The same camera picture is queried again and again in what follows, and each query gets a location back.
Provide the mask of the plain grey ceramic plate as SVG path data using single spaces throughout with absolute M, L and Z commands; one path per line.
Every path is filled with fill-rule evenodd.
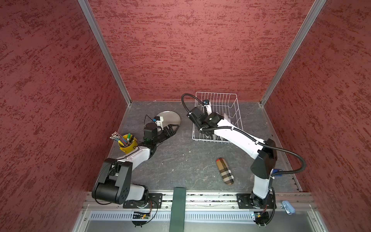
M 163 117 L 163 128 L 168 124 L 181 124 L 180 116 L 174 111 L 163 111 L 156 116 Z

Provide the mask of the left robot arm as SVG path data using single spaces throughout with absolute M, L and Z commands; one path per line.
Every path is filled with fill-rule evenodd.
M 92 190 L 92 198 L 99 204 L 101 204 L 99 201 L 105 201 L 107 205 L 122 205 L 126 201 L 147 204 L 148 187 L 132 184 L 132 171 L 149 160 L 157 147 L 174 136 L 178 129 L 178 124 L 168 124 L 164 127 L 153 122 L 146 124 L 144 140 L 136 145 L 132 152 L 117 159 L 107 158 L 104 161 Z

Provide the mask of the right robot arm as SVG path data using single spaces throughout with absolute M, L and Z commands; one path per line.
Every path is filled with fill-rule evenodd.
M 277 154 L 269 148 L 270 144 L 234 126 L 216 112 L 203 113 L 195 107 L 187 113 L 187 117 L 201 134 L 222 137 L 254 159 L 250 166 L 250 170 L 254 174 L 250 204 L 254 208 L 264 208 L 268 203 L 272 182 L 271 174 L 277 161 Z

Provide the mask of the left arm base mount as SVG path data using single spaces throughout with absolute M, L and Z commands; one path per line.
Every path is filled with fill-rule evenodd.
M 162 204 L 162 193 L 145 193 L 139 201 L 125 201 L 124 209 L 159 209 Z

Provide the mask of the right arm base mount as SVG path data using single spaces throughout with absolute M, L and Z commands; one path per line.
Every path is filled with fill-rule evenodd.
M 236 198 L 239 209 L 276 209 L 274 197 L 271 193 L 265 199 L 251 193 L 238 193 Z

